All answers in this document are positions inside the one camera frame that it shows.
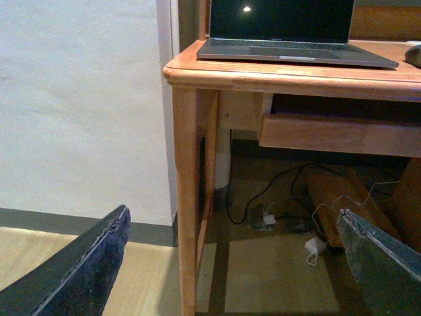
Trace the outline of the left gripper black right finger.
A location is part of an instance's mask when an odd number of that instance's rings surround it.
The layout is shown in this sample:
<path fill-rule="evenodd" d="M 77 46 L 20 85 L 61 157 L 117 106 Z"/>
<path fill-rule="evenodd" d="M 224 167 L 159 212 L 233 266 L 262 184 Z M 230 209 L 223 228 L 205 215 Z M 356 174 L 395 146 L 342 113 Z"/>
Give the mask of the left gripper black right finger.
<path fill-rule="evenodd" d="M 420 254 L 349 209 L 337 229 L 371 314 L 419 315 Z"/>

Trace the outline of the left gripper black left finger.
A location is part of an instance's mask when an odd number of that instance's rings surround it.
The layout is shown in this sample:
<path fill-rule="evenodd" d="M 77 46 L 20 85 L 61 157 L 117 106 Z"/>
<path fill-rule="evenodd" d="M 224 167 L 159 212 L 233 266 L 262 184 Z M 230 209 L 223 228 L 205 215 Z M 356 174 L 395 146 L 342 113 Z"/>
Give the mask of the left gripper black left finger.
<path fill-rule="evenodd" d="M 2 315 L 102 315 L 124 258 L 131 215 L 118 206 L 1 291 Z"/>

